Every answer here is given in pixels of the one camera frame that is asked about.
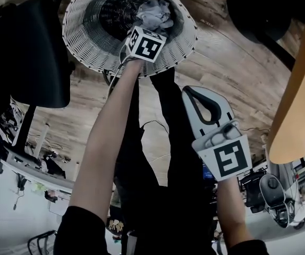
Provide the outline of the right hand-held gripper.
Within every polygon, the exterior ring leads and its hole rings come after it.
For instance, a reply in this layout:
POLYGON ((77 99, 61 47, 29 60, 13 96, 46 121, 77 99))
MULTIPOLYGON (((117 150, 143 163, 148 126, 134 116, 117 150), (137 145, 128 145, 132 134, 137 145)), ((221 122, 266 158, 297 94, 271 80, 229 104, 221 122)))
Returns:
POLYGON ((195 140, 192 147, 217 181, 252 169, 248 137, 228 100, 207 88, 185 86, 182 100, 195 140))

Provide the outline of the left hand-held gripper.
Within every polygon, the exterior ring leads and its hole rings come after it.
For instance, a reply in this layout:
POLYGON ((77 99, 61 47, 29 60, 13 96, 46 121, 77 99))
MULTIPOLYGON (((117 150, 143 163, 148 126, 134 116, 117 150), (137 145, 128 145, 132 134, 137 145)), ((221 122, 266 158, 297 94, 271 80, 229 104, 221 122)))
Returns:
POLYGON ((135 26, 125 45, 132 57, 155 62, 166 43, 166 37, 135 26))

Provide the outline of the grey clothes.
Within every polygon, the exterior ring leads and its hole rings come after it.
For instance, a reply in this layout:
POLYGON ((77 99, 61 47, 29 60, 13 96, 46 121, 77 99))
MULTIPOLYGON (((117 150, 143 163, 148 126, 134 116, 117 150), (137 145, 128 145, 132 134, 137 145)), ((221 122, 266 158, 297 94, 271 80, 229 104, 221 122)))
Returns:
POLYGON ((148 0, 141 4, 137 12, 138 21, 133 26, 168 37, 169 28, 174 25, 169 5, 170 3, 165 0, 148 0))

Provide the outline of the white woven laundry basket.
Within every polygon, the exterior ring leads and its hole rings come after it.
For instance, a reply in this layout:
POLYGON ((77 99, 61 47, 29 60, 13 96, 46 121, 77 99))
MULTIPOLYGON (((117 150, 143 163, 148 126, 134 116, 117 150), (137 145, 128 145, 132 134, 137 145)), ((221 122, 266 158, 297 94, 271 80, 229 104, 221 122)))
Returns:
MULTIPOLYGON (((71 0, 63 19, 63 40, 84 66, 99 73, 121 74, 120 50, 127 32, 138 21, 137 11, 148 0, 71 0)), ((198 28, 180 0, 169 3, 174 24, 154 63, 145 63, 140 78, 175 67, 194 50, 198 28)))

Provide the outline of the person's left forearm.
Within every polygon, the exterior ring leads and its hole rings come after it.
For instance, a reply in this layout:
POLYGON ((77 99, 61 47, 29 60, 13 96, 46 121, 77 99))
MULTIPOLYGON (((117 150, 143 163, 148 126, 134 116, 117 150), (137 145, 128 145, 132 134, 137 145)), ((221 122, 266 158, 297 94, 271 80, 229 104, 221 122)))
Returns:
POLYGON ((107 221, 115 163, 124 137, 133 89, 143 64, 141 59, 127 62, 98 114, 70 198, 70 206, 88 210, 104 222, 107 221))

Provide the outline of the person's right forearm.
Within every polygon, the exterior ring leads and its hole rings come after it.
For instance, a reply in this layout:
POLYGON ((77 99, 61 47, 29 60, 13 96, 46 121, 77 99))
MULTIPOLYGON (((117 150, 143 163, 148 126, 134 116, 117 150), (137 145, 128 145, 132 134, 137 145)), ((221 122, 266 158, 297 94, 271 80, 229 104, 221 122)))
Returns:
POLYGON ((236 176, 218 182, 217 214, 228 249, 253 239, 245 223, 245 205, 236 176))

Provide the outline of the person's black trousers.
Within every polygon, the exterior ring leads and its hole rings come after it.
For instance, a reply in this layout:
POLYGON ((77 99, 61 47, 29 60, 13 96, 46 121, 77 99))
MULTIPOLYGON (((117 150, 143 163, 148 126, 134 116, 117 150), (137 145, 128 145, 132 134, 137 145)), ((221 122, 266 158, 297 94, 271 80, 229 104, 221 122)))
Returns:
POLYGON ((117 157, 114 183, 120 195, 125 232, 122 251, 128 255, 215 255, 213 213, 206 193, 202 162, 194 140, 181 89, 169 69, 150 79, 158 92, 169 128, 171 160, 167 186, 161 186, 142 149, 139 87, 134 86, 125 134, 117 157))

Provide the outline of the black phone with screen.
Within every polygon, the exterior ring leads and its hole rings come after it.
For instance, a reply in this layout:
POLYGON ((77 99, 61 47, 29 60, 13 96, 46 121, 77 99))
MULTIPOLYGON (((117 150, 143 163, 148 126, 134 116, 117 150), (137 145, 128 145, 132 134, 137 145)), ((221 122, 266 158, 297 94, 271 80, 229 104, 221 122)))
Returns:
POLYGON ((214 179, 213 174, 210 172, 210 170, 208 169, 208 167, 205 164, 202 165, 202 171, 203 171, 203 178, 204 179, 208 179, 208 180, 213 180, 214 179))

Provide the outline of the round wooden table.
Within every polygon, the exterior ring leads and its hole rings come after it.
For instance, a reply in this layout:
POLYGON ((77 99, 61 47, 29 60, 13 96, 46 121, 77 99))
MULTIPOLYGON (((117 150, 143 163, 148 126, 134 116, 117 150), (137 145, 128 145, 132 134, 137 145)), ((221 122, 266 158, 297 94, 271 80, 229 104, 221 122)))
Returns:
POLYGON ((268 135, 267 151, 275 164, 305 156, 305 27, 299 52, 268 135))

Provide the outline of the white rounded machine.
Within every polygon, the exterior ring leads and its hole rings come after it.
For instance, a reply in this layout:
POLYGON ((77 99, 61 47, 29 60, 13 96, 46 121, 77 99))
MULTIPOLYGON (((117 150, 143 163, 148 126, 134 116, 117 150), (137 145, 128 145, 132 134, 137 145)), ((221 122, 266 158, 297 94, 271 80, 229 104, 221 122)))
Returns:
POLYGON ((294 180, 287 189, 273 174, 264 175, 259 182, 265 210, 281 228, 292 226, 300 230, 305 225, 305 188, 294 180))

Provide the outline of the black table base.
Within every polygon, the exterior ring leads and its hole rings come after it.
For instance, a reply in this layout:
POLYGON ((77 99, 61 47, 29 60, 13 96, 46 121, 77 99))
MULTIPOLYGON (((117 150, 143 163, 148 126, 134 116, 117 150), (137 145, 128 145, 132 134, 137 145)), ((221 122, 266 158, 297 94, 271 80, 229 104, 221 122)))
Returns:
POLYGON ((250 41, 264 45, 291 71, 295 58, 277 43, 291 23, 290 0, 226 0, 226 3, 237 30, 250 41))

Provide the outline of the black mesh office chair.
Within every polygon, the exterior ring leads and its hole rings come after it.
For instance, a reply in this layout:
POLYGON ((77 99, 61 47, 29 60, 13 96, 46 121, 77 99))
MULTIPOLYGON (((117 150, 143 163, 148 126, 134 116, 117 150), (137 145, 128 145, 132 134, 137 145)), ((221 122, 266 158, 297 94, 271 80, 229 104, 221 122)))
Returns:
POLYGON ((0 6, 0 116, 11 99, 29 105, 28 130, 37 107, 70 102, 68 59, 58 10, 62 0, 27 0, 0 6))

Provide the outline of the white desk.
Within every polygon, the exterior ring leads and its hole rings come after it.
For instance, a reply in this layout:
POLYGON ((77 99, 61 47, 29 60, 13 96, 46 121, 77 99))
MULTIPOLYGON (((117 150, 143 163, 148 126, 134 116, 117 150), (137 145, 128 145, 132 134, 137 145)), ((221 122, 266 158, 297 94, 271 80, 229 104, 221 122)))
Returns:
POLYGON ((67 194, 72 193, 73 181, 43 172, 39 164, 33 161, 35 158, 25 153, 15 152, 13 147, 5 141, 3 147, 8 151, 8 155, 6 160, 1 160, 1 163, 7 168, 24 176, 29 181, 44 185, 48 189, 67 194))

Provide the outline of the person's black shirt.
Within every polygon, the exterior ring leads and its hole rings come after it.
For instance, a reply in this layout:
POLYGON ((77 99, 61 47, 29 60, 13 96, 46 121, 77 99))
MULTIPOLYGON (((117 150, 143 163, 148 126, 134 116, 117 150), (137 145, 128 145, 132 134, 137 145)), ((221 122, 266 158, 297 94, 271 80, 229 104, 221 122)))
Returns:
MULTIPOLYGON (((54 242, 53 255, 111 255, 107 250, 105 224, 95 214, 79 208, 68 207, 62 218, 54 242)), ((166 243, 137 245, 135 255, 217 255, 211 245, 189 245, 175 248, 166 243)), ((261 240, 241 242, 227 250, 227 255, 269 255, 261 240)))

